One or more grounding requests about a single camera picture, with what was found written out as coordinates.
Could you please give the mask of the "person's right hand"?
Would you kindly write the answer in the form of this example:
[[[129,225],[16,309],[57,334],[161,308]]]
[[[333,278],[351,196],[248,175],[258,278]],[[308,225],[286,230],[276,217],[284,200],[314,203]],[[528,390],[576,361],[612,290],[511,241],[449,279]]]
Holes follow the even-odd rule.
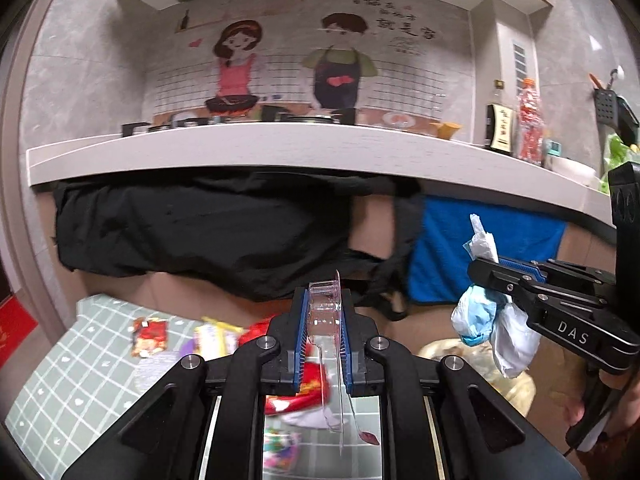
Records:
[[[565,441],[571,450],[590,451],[602,434],[614,436],[639,419],[639,374],[610,376],[601,373],[578,402],[578,419]]]

